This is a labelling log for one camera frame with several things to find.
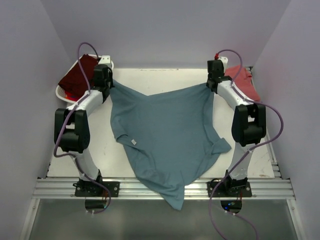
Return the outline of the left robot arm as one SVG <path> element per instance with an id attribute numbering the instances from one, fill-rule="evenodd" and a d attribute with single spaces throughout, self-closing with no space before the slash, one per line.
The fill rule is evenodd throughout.
<path id="1" fill-rule="evenodd" d="M 85 91 L 71 106 L 55 111 L 53 156 L 71 157 L 79 172 L 79 179 L 88 182 L 87 192 L 96 197 L 103 193 L 104 184 L 98 180 L 101 173 L 89 151 L 91 134 L 88 117 L 106 101 L 114 87 L 112 65 L 96 65 L 92 79 L 92 89 Z"/>

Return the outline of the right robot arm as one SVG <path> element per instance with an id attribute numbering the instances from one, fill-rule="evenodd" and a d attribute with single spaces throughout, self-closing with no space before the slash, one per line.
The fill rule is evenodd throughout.
<path id="1" fill-rule="evenodd" d="M 206 86 L 222 97 L 234 111 L 231 125 L 234 152 L 222 181 L 223 192 L 232 197 L 247 184 L 253 147 L 266 136 L 266 107 L 254 103 L 232 83 L 232 78 L 225 75 L 225 64 L 226 61 L 221 58 L 207 61 Z"/>

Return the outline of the blue t shirt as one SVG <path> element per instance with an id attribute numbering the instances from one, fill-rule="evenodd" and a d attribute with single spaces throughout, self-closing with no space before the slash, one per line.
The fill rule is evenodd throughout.
<path id="1" fill-rule="evenodd" d="M 175 210 L 185 186 L 231 150 L 213 126 L 214 94 L 201 83 L 145 95 L 116 82 L 110 125 L 135 177 Z"/>

